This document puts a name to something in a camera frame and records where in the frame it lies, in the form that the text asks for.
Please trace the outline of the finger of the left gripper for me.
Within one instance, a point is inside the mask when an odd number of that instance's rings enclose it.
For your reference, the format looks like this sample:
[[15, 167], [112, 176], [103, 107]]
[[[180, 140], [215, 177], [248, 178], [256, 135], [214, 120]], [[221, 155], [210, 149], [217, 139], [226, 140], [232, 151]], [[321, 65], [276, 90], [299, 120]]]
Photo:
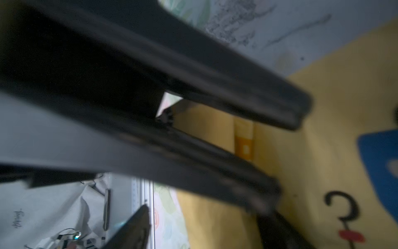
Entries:
[[1, 180], [29, 187], [118, 173], [273, 213], [278, 182], [227, 151], [152, 120], [1, 80]]
[[145, 116], [167, 91], [287, 130], [313, 105], [157, 1], [1, 1], [1, 78]]

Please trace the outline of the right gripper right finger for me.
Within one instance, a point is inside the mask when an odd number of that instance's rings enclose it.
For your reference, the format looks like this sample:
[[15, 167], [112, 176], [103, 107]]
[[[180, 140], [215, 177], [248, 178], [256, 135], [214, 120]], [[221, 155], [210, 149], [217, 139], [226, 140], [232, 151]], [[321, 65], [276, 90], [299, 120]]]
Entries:
[[315, 249], [278, 212], [257, 216], [257, 225], [264, 249]]

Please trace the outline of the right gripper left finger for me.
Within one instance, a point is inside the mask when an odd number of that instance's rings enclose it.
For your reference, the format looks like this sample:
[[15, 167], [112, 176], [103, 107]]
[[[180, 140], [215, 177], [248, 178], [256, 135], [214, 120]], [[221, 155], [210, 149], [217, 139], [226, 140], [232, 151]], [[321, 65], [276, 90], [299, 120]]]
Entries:
[[102, 248], [146, 249], [150, 228], [149, 207], [142, 205]]

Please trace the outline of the yellow car print pillowcase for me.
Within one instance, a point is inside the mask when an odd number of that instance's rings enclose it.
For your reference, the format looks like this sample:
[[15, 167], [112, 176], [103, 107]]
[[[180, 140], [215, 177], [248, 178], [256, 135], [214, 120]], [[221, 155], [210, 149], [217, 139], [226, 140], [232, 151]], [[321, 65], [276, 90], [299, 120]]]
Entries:
[[360, 249], [395, 249], [398, 226], [377, 200], [360, 162], [355, 139], [395, 128], [398, 105], [398, 22], [377, 28], [291, 76], [315, 105], [301, 130], [290, 132], [234, 117], [205, 105], [178, 114], [174, 127], [231, 153], [237, 143], [247, 159], [279, 181], [277, 209], [317, 249], [346, 249], [337, 216], [348, 204], [323, 196], [341, 190], [354, 197], [360, 216], [352, 228], [364, 234]]

